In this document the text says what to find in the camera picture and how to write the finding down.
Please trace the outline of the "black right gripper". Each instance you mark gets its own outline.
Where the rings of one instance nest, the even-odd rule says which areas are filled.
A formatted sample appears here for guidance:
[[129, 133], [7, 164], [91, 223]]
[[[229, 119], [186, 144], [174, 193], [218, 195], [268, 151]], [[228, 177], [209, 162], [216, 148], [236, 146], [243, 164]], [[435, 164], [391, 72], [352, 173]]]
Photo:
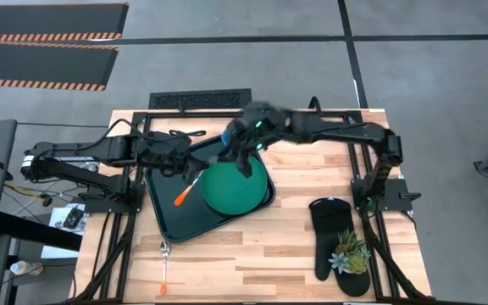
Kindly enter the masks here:
[[236, 131], [231, 144], [218, 153], [218, 162], [235, 162], [237, 170], [246, 178], [252, 176], [249, 161], [252, 149], [244, 141], [270, 142], [285, 139], [291, 134], [291, 110], [269, 103], [252, 102], [243, 109], [242, 121], [233, 119], [227, 126]]

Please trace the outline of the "small black device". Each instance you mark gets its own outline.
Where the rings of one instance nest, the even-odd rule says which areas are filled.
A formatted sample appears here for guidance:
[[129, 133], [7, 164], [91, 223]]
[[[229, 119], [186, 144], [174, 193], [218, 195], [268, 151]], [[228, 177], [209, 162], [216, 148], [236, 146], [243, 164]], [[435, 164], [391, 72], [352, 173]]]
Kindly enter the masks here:
[[85, 212], [79, 208], [72, 208], [63, 222], [66, 229], [76, 229], [84, 217]]

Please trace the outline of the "potted succulent plant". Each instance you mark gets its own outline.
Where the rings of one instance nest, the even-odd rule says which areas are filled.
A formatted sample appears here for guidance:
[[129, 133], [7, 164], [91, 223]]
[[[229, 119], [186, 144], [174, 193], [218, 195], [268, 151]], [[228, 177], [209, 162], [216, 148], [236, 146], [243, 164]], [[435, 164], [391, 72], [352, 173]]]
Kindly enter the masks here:
[[359, 239], [354, 230], [344, 230], [337, 237], [339, 243], [328, 259], [331, 268], [339, 275], [365, 273], [368, 270], [367, 261], [371, 256], [366, 248], [366, 241]]

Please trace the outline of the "black oven mitt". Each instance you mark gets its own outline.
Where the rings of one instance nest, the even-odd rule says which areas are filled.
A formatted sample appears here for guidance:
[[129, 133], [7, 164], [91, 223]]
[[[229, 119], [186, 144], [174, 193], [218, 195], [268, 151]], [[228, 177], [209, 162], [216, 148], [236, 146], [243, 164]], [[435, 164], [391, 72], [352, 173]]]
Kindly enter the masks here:
[[370, 288], [366, 259], [360, 271], [350, 270], [350, 253], [342, 249], [342, 237], [354, 233], [351, 206], [333, 197], [320, 198], [308, 205], [315, 233], [315, 266], [318, 280], [333, 272], [340, 289], [350, 297], [363, 296]]

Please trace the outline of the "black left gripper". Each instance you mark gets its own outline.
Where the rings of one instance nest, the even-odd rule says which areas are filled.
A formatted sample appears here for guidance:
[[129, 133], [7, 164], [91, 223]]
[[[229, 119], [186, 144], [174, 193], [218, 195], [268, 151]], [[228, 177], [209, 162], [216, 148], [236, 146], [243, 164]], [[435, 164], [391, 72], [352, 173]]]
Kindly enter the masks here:
[[135, 144], [136, 165], [158, 169], [165, 177], [181, 175], [186, 186], [192, 185], [209, 161], [190, 156], [190, 146], [191, 138], [183, 132], [151, 131]]

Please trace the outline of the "black hazard-striped floor mat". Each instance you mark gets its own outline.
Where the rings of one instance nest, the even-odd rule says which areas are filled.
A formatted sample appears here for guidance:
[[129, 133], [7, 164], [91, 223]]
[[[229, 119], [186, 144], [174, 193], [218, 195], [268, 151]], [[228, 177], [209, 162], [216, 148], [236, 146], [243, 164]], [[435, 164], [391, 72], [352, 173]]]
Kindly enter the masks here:
[[128, 3], [0, 5], [0, 42], [118, 39]]
[[102, 92], [118, 54], [103, 45], [0, 42], [0, 86]]

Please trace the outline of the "spoon with orange handle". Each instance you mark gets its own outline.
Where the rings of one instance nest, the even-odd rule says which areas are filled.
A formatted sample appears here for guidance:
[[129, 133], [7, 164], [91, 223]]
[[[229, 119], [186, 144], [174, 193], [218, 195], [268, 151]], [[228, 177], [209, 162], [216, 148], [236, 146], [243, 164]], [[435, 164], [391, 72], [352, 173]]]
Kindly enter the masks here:
[[162, 283], [160, 286], [161, 295], [165, 295], [167, 293], [167, 265], [168, 265], [168, 258], [170, 253], [171, 253], [170, 244], [167, 241], [162, 241], [160, 244], [160, 254], [163, 259]]

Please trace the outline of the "green round plate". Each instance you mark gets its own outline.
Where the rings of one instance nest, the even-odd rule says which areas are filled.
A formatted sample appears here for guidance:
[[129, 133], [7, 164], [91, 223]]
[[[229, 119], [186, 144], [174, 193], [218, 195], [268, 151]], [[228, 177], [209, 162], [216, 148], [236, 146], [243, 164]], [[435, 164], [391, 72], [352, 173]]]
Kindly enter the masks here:
[[235, 162], [212, 164], [199, 180], [202, 197], [213, 210], [228, 215], [252, 211], [267, 192], [266, 169], [256, 157], [248, 159], [252, 168], [250, 177], [244, 176]]

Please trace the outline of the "blue plastic cup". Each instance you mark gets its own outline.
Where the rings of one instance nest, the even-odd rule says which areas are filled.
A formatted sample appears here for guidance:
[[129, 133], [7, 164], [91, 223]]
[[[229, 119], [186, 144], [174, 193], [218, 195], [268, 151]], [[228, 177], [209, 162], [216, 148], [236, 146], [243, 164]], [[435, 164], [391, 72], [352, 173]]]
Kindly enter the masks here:
[[221, 139], [221, 141], [225, 147], [228, 147], [231, 144], [232, 139], [235, 135], [236, 135], [236, 131], [234, 129], [229, 128], [229, 127], [227, 127], [222, 132], [220, 139]]

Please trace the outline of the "fork with orange handle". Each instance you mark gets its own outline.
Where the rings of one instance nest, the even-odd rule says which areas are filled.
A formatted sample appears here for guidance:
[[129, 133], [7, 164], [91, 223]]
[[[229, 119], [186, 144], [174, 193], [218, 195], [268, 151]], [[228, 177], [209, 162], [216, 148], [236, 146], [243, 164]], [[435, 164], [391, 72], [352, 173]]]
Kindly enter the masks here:
[[174, 200], [174, 205], [176, 207], [179, 207], [186, 200], [187, 195], [192, 190], [192, 188], [194, 187], [194, 185], [199, 181], [201, 175], [202, 175], [202, 172], [200, 172], [197, 175], [197, 177], [195, 178], [195, 180], [189, 186], [187, 186], [184, 189], [184, 191]]

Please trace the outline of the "black metal table frame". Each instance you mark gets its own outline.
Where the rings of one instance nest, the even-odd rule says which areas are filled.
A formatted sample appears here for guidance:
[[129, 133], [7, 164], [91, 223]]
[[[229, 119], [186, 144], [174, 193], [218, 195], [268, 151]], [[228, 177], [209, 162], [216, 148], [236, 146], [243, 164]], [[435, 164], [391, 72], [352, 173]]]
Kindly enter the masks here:
[[[238, 110], [114, 110], [116, 119], [132, 120], [148, 114], [151, 130], [205, 130], [194, 142], [217, 136]], [[162, 236], [147, 191], [142, 211], [136, 216], [133, 240], [128, 252], [128, 269], [122, 302], [365, 302], [375, 301], [374, 288], [361, 297], [343, 293], [330, 273], [328, 280], [314, 275], [312, 220], [308, 204], [321, 197], [352, 202], [350, 180], [362, 178], [375, 159], [372, 151], [357, 145], [332, 141], [313, 145], [279, 142], [260, 155], [274, 181], [276, 198], [256, 213], [180, 244], [173, 244], [168, 262], [168, 292], [160, 295], [163, 262]], [[102, 232], [99, 265], [108, 256], [110, 233], [123, 233], [128, 220], [110, 216], [106, 230], [103, 214], [91, 216], [86, 224], [75, 267], [78, 297], [86, 292]], [[385, 229], [391, 255], [413, 285], [432, 295], [414, 224], [399, 212], [385, 211], [370, 219], [375, 232]]]

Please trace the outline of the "dark green plastic tray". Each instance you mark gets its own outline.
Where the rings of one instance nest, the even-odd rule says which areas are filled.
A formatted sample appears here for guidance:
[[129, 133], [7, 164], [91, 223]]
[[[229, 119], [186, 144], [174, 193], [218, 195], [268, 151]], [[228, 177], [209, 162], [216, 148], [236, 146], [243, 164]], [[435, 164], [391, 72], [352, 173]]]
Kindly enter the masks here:
[[[251, 153], [250, 157], [256, 157], [264, 166], [258, 153]], [[180, 243], [268, 207], [275, 199], [275, 185], [267, 170], [266, 172], [268, 186], [263, 201], [248, 213], [228, 215], [219, 213], [207, 205], [202, 197], [199, 181], [189, 192], [186, 200], [176, 207], [174, 200], [187, 187], [181, 175], [165, 177], [157, 169], [149, 169], [145, 180], [161, 235], [167, 241]]]

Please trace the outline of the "clear water bottle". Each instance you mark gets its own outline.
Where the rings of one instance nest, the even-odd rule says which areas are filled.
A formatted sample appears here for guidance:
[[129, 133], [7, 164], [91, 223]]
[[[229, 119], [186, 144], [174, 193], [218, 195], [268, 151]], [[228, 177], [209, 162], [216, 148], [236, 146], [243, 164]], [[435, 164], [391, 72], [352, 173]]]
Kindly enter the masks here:
[[13, 273], [15, 276], [19, 275], [32, 275], [37, 276], [39, 275], [44, 269], [44, 265], [42, 263], [30, 263], [26, 261], [18, 261], [13, 263], [9, 267], [9, 271]]

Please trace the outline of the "white paper sheet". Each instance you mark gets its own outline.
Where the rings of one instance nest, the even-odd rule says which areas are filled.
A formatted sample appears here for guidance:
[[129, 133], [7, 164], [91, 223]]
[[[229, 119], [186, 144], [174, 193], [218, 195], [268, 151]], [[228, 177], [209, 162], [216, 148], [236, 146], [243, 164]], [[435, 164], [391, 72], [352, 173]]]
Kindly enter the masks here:
[[[75, 228], [70, 229], [64, 227], [64, 221], [67, 219], [67, 216], [69, 215], [69, 213], [73, 208], [77, 208], [80, 211], [84, 211], [85, 205], [78, 204], [78, 203], [68, 203], [63, 208], [54, 208], [53, 211], [51, 212], [48, 225], [53, 228], [72, 232], [78, 236], [83, 236], [84, 230], [86, 228], [86, 222], [87, 222], [86, 215], [84, 215], [80, 219], [78, 225]], [[79, 256], [78, 250], [68, 250], [68, 249], [63, 249], [61, 247], [53, 247], [47, 245], [44, 245], [42, 247], [42, 252], [41, 252], [41, 259], [78, 258], [78, 256]]]

